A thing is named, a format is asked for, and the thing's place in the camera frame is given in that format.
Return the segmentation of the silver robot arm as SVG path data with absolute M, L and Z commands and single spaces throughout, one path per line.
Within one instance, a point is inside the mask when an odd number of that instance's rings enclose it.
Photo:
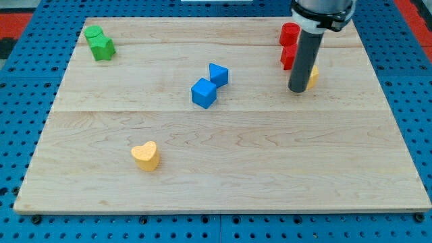
M 356 0 L 293 0 L 292 17 L 302 30 L 323 34 L 341 31 L 352 19 Z

